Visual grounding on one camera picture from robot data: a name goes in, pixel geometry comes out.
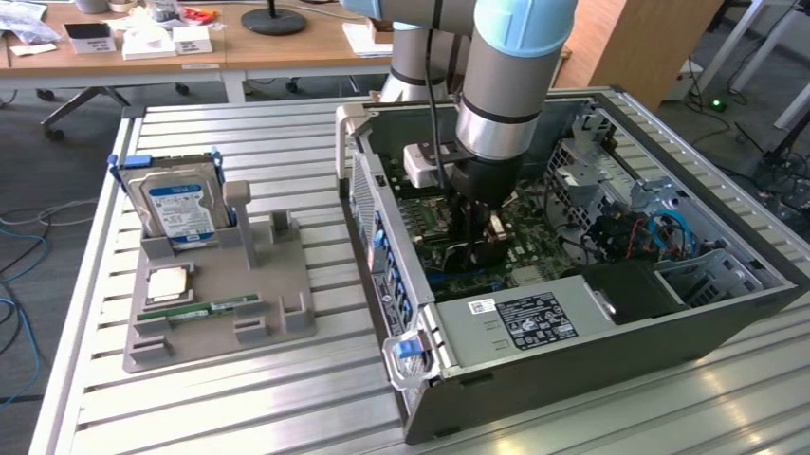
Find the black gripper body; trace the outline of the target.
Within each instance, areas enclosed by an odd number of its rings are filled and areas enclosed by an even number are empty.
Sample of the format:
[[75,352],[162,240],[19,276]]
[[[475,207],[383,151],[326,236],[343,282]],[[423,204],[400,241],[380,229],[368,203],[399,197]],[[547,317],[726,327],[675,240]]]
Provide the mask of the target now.
[[489,160],[474,157],[454,164],[451,185],[469,200],[502,205],[514,192],[525,159]]

